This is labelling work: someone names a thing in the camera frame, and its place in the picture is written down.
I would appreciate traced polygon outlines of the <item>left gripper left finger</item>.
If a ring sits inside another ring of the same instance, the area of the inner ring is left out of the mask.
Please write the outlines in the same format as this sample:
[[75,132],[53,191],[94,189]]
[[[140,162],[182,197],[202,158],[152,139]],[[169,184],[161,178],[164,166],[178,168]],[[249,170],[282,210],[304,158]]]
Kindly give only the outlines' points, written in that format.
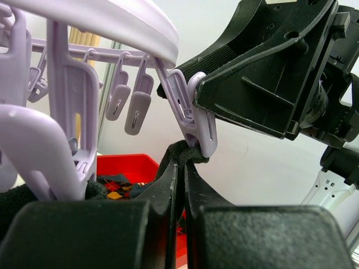
[[32,202],[1,243],[2,268],[175,268],[178,166],[133,200]]

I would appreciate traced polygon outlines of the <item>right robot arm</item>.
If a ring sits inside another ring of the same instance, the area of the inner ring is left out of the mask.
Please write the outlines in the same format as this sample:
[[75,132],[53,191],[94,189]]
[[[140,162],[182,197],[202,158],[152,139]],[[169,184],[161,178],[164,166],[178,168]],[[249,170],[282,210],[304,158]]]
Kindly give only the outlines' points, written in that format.
[[358,10],[337,1],[241,1],[220,38],[182,64],[206,76],[193,105],[277,138],[327,145],[305,203],[333,209],[358,189]]

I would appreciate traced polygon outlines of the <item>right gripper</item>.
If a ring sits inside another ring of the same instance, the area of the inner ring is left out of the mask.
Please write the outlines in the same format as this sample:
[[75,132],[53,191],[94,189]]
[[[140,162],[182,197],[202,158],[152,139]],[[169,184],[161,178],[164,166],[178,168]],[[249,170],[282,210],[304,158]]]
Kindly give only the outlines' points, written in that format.
[[358,136],[358,9],[336,1],[241,1],[204,57],[195,104],[273,137],[340,149]]

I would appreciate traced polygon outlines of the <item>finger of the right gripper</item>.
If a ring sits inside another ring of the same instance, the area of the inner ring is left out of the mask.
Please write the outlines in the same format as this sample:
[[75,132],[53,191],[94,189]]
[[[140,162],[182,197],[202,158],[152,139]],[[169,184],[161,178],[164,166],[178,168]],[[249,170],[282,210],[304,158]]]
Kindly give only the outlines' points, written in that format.
[[179,70],[186,80],[206,74],[198,100],[297,100],[315,51],[299,45],[330,8],[330,1],[241,1],[220,37]]

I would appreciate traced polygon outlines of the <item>argyle patterned sock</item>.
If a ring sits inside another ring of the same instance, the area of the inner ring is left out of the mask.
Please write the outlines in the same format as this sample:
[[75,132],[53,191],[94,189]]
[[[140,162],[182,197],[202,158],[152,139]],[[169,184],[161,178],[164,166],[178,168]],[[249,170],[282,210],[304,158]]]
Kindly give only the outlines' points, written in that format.
[[132,200],[152,185],[152,182],[131,182],[123,174],[98,175],[96,179],[105,186],[110,200]]

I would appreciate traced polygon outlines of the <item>purple round clip hanger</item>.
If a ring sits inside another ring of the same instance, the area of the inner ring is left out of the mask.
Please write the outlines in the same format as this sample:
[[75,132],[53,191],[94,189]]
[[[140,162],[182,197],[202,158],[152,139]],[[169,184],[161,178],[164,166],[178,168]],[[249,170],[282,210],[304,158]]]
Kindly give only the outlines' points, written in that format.
[[[47,19],[47,75],[50,115],[26,108],[31,37],[24,12]],[[179,37],[152,1],[2,1],[1,15],[15,17],[8,52],[1,56],[1,191],[11,189],[12,168],[43,201],[82,200],[96,171],[98,75],[69,51],[67,30],[74,26],[144,54],[154,64],[187,144],[203,157],[217,148],[215,118],[192,104],[195,86],[174,68]]]

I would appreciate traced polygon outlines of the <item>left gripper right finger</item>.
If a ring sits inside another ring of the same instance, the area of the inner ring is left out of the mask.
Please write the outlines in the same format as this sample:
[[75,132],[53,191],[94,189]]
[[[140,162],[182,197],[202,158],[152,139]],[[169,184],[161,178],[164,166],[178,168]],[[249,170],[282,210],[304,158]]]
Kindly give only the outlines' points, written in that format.
[[319,206],[236,206],[187,163],[189,268],[354,268],[339,226]]

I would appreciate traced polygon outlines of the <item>black sock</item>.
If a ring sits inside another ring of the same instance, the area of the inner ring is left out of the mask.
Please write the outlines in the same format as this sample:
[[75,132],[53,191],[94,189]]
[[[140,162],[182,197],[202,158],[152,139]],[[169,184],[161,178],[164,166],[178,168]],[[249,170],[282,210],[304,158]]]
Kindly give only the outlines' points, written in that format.
[[178,165],[178,177],[183,179],[185,165],[187,162],[193,164],[208,163],[210,158],[203,157],[199,144],[190,147],[185,140],[178,141],[168,146],[160,164],[154,180],[158,180],[165,172],[168,164],[175,160]]
[[[100,201],[107,199],[107,189],[98,182],[89,182],[86,187],[85,200]],[[20,185],[1,193],[1,242],[6,236],[16,214],[28,203],[37,202],[37,197],[26,185]]]

